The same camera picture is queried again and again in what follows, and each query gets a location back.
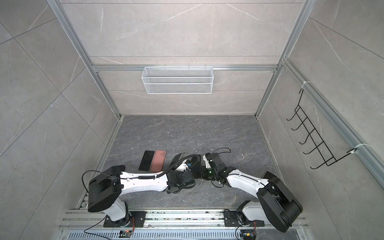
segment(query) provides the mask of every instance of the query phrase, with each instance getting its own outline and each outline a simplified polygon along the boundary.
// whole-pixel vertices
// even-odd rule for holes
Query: black wire rack
[[[315,145],[315,148],[312,149],[310,152],[308,152],[308,153],[303,152],[303,153],[304,153],[304,154],[310,154],[310,153],[312,153],[313,151],[315,151],[316,149],[317,149],[317,151],[320,153],[320,155],[321,155],[321,157],[322,157],[322,159],[323,159],[324,162],[323,162],[322,164],[320,164],[319,166],[317,166],[317,167],[311,167],[312,169],[317,169],[317,168],[321,167],[321,166],[324,165],[324,164],[326,164],[327,166],[330,166],[330,165],[332,165],[332,164],[338,162],[339,160],[345,158],[345,157],[348,156],[349,154],[351,154],[353,150],[356,150],[356,148],[353,148],[353,149],[349,150],[349,151],[347,152],[347,154],[345,154],[345,155],[342,156],[341,158],[339,158],[339,159],[335,158],[335,156],[333,155],[333,153],[331,152],[331,150],[329,149],[329,147],[327,146],[327,144],[326,144],[325,141],[323,140],[323,138],[322,138],[322,136],[320,135],[320,133],[317,131],[317,129],[315,128],[315,126],[313,125],[313,123],[311,122],[311,120],[309,119],[309,117],[307,116],[307,114],[304,112],[304,110],[303,110],[303,109],[301,108],[301,106],[300,106],[301,97],[303,96],[303,89],[300,89],[299,94],[301,94],[301,95],[300,95],[299,102],[298,102],[298,104],[297,104],[297,106],[296,106],[296,108],[295,108],[295,114],[291,117],[291,119],[287,119],[287,120],[288,120],[288,121],[291,121],[295,116],[297,116],[297,117],[300,119],[300,122],[301,122],[301,123],[300,123],[300,125],[299,125],[296,129],[293,129],[293,128],[291,128],[291,129],[292,129],[293,131],[296,131],[297,129],[299,129],[299,127],[300,127],[301,125],[303,125],[304,128],[305,128],[305,130],[306,130],[307,133],[308,133],[308,135],[307,135],[305,141],[304,141],[303,143],[301,143],[301,142],[299,142],[299,143],[300,143],[301,145],[303,145],[303,144],[305,144],[305,143],[307,142],[308,138],[311,138],[313,144]],[[299,111],[299,110],[301,110],[301,112],[304,114],[304,116],[305,116],[304,119],[302,119],[303,116],[302,116],[302,117],[299,116],[299,114],[298,114],[298,111]],[[307,127],[307,126],[305,126],[305,124],[304,124],[304,122],[305,122],[306,120],[307,120],[307,121],[311,124],[311,126],[313,127],[313,129],[312,129],[311,131],[308,130],[308,128],[310,128],[310,127]],[[320,142],[319,144],[316,144],[316,142],[314,141],[314,139],[313,139],[314,137],[312,137],[312,134],[313,134],[313,133],[317,133],[317,135],[320,137],[321,142]],[[319,149],[319,147],[322,146],[322,145],[324,145],[324,146],[328,149],[328,151],[330,152],[331,158],[329,158],[328,160],[325,160],[324,155],[321,153],[321,151],[320,151],[320,149]]]

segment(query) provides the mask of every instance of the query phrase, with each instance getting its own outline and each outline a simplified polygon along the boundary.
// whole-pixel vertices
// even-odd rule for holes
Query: vent grille
[[[113,240],[119,238],[120,230],[89,230],[91,233],[99,234]],[[237,237],[240,238],[240,231],[237,232]],[[98,240],[104,239],[100,236],[84,233],[80,230],[72,230],[67,240]],[[135,230],[133,235],[129,238],[131,240],[144,240],[144,239],[236,239],[234,229],[205,229],[205,230]]]

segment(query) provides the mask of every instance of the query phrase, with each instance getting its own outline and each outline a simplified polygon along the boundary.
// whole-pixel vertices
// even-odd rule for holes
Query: black cable
[[[199,160],[201,159],[201,156],[199,155],[199,157],[197,158],[197,161],[195,161],[194,163],[191,164],[191,166],[189,166],[189,168],[191,169],[192,167],[194,167],[196,164],[199,163]]]
[[[211,183],[212,183],[213,186],[215,186],[215,187],[217,187],[217,188],[222,188],[222,187],[224,187],[224,185],[225,185],[225,184],[223,183],[223,185],[222,185],[221,187],[216,186],[216,185],[214,184],[214,182],[213,182],[213,179],[211,180]]]
[[[105,217],[104,217],[103,219],[101,219],[100,222],[96,223],[95,225],[91,226],[90,228],[87,228],[86,230],[89,230],[89,229],[93,228],[94,226],[98,225],[98,224],[101,223],[106,217],[107,217],[107,215],[105,215]],[[110,239],[110,238],[108,238],[108,237],[104,237],[104,236],[99,235],[99,234],[86,232],[86,230],[84,230],[84,233],[88,233],[88,234],[92,234],[92,235],[95,235],[95,236],[103,237],[103,238],[108,239],[108,240],[112,240],[112,239]]]
[[[221,148],[218,148],[218,149],[216,149],[215,151],[213,151],[212,153],[214,153],[214,152],[216,152],[217,150],[220,150],[220,149],[228,149],[229,152],[227,152],[227,153],[231,153],[231,150],[230,150],[228,147],[221,147]]]
[[[241,226],[243,226],[243,225],[250,224],[251,222],[252,222],[252,221],[242,223],[240,226],[238,226],[238,227],[236,228],[236,230],[235,230],[235,237],[236,237],[237,240],[240,240],[240,239],[237,237],[237,235],[236,235],[237,229],[239,229],[239,227],[241,227]]]
[[[155,179],[155,178],[159,178],[159,177],[162,177],[164,174],[166,174],[167,172],[169,172],[170,170],[172,170],[172,168],[174,166],[176,166],[177,164],[181,163],[182,161],[188,159],[188,158],[191,158],[191,157],[197,157],[197,159],[199,160],[200,159],[200,155],[197,155],[197,154],[191,154],[191,155],[188,155],[186,157],[183,157],[182,159],[178,160],[177,162],[175,162],[174,164],[170,165],[165,171],[163,171],[162,173],[160,173],[159,175],[156,175],[156,176],[139,176],[139,179]]]
[[[89,191],[88,191],[88,189],[86,188],[85,183],[84,183],[84,175],[85,175],[87,172],[99,172],[99,173],[101,173],[101,174],[104,174],[104,175],[106,175],[106,176],[108,176],[108,177],[112,177],[112,178],[115,178],[115,179],[128,179],[128,178],[114,177],[114,176],[111,176],[111,175],[108,175],[108,174],[105,174],[105,173],[103,173],[103,172],[96,171],[96,170],[88,170],[88,171],[86,171],[85,173],[83,173],[83,175],[81,176],[81,181],[83,182],[83,186],[84,186],[85,190],[86,190],[88,193],[89,193]]]

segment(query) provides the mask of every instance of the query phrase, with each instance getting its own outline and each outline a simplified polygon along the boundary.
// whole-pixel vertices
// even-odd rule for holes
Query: smartphone
[[[145,172],[149,171],[154,154],[155,154],[155,151],[146,150],[144,152],[143,158],[141,159],[141,163],[139,166],[139,171],[145,171]]]
[[[152,172],[160,172],[163,168],[164,159],[166,158],[166,151],[157,150],[153,156],[150,170]]]

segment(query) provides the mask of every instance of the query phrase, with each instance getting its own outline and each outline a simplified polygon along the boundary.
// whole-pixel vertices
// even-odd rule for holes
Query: metal grate
[[[141,76],[148,94],[212,93],[211,67],[146,67]]]
[[[113,240],[119,239],[120,230],[89,230],[91,233],[99,234]],[[72,230],[67,240],[99,240],[104,239],[99,236],[84,233],[81,230]],[[195,230],[136,230],[129,238],[131,240],[144,240],[144,239],[236,239],[234,229],[195,229]]]

